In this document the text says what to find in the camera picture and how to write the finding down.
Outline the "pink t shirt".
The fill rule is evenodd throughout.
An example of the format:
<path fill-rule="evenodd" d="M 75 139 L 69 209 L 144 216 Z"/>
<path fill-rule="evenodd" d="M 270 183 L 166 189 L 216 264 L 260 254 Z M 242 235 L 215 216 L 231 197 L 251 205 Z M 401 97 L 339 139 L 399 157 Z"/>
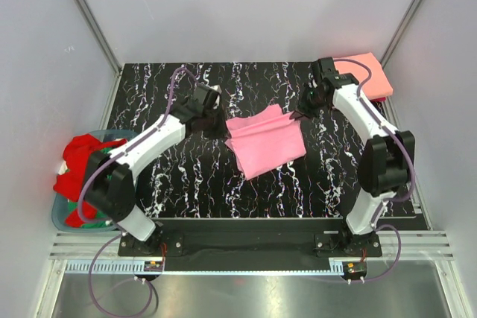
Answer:
<path fill-rule="evenodd" d="M 231 118 L 226 125 L 230 133 L 226 146 L 234 152 L 246 180 L 306 155 L 300 123 L 278 104 L 254 116 Z"/>

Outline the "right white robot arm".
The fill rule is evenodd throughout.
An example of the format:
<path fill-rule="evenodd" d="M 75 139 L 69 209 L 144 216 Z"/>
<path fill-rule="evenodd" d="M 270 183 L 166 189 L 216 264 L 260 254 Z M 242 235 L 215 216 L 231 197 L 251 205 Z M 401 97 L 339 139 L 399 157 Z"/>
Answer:
<path fill-rule="evenodd" d="M 415 137 L 400 131 L 372 105 L 364 93 L 364 83 L 351 73 L 340 73 L 336 60 L 324 57 L 312 63 L 312 79 L 303 88 L 293 120 L 315 118 L 325 106 L 341 112 L 364 144 L 358 163 L 360 192 L 345 218 L 338 237 L 345 255 L 364 249 L 365 239 L 388 202 L 404 202 L 415 187 Z"/>

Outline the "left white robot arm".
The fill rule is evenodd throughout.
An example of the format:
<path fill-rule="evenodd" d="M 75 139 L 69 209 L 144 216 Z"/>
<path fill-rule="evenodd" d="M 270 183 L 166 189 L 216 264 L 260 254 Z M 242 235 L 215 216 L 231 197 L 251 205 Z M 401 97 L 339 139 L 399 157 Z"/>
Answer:
<path fill-rule="evenodd" d="M 133 236 L 141 253 L 155 254 L 162 230 L 136 204 L 136 181 L 149 164 L 195 133 L 206 139 L 227 137 L 219 86 L 197 85 L 192 95 L 168 106 L 166 113 L 126 144 L 108 153 L 92 153 L 78 202 L 90 204 Z"/>

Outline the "folded salmon t shirt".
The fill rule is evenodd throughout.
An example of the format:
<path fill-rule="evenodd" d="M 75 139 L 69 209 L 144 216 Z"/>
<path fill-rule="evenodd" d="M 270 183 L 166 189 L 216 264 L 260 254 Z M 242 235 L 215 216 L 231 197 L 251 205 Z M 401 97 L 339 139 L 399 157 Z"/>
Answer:
<path fill-rule="evenodd" d="M 346 59 L 347 61 L 344 61 L 343 57 L 334 58 L 337 71 L 340 74 L 353 74 L 359 83 L 363 83 L 369 74 L 364 67 L 356 64 L 355 61 L 369 68 L 371 77 L 362 89 L 369 100 L 392 96 L 394 89 L 388 81 L 380 62 L 372 52 L 349 56 Z"/>

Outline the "folded magenta t shirt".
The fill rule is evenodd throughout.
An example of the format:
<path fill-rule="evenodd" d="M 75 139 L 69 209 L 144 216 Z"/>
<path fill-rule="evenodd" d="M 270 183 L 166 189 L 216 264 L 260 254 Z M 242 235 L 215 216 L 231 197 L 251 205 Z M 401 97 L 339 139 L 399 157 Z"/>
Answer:
<path fill-rule="evenodd" d="M 374 98 L 371 100 L 371 102 L 373 103 L 381 103 L 381 102 L 384 102 L 387 98 L 386 97 L 382 97 L 382 98 Z"/>

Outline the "red t shirt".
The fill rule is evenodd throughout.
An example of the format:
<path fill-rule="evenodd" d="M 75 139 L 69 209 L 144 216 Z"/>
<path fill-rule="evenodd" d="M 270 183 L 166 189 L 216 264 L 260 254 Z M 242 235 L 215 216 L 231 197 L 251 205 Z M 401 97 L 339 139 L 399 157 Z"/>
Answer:
<path fill-rule="evenodd" d="M 63 175 L 57 175 L 53 189 L 67 199 L 69 213 L 65 219 L 67 226 L 83 229 L 80 227 L 84 220 L 78 214 L 78 199 L 89 155 L 98 150 L 102 153 L 109 153 L 112 149 L 126 142 L 127 139 L 100 141 L 90 134 L 84 134 L 75 136 L 66 145 L 63 151 L 63 159 L 66 161 L 69 171 Z"/>

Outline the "green t shirt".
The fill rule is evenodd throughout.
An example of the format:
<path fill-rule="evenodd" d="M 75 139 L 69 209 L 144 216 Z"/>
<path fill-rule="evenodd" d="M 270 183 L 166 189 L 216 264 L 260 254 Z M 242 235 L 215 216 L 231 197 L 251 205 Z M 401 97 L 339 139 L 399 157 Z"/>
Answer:
<path fill-rule="evenodd" d="M 83 211 L 83 216 L 88 221 L 83 221 L 82 224 L 80 225 L 81 228 L 99 229 L 99 228 L 106 228 L 110 226 L 107 216 L 101 211 L 92 207 L 86 201 L 83 202 L 82 211 Z"/>

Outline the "white t shirt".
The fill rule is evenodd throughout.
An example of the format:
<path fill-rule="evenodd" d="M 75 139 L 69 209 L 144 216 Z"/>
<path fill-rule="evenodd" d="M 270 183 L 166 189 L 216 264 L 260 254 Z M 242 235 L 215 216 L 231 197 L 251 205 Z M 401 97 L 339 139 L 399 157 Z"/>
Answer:
<path fill-rule="evenodd" d="M 67 164 L 66 164 L 66 161 L 63 160 L 63 161 L 61 162 L 61 165 L 60 165 L 60 167 L 59 167 L 59 169 L 58 169 L 57 174 L 58 174 L 58 175 L 63 175 L 63 174 L 65 174 L 65 173 L 68 172 L 68 171 L 69 171 L 69 169 L 68 169 L 68 166 L 67 166 Z"/>

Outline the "blue laundry basket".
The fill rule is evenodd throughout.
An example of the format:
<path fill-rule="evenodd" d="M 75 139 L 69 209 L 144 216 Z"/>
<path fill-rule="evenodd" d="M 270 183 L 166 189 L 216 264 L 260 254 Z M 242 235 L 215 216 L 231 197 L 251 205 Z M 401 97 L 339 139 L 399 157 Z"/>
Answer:
<path fill-rule="evenodd" d="M 97 130 L 93 131 L 90 134 L 91 136 L 96 137 L 100 141 L 111 141 L 113 139 L 127 139 L 131 141 L 137 136 L 137 133 L 132 130 Z M 67 206 L 67 199 L 62 195 L 56 193 L 56 197 L 54 198 L 54 204 L 51 211 L 51 220 L 54 226 L 63 232 L 108 232 L 114 229 L 113 226 L 109 226 L 106 228 L 99 228 L 99 229 L 76 229 L 69 227 L 65 224 L 65 219 L 68 216 L 68 206 Z"/>

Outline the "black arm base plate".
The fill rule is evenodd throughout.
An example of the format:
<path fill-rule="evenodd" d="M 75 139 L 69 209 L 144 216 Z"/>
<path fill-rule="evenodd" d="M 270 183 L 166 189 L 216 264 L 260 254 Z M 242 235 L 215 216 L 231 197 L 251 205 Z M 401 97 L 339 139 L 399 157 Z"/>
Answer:
<path fill-rule="evenodd" d="M 352 235 L 340 218 L 281 219 L 163 219 L 159 233 L 148 243 L 128 234 L 119 244 L 120 256 L 180 257 L 204 250 L 213 252 L 273 252 L 331 257 L 382 256 L 375 232 Z"/>

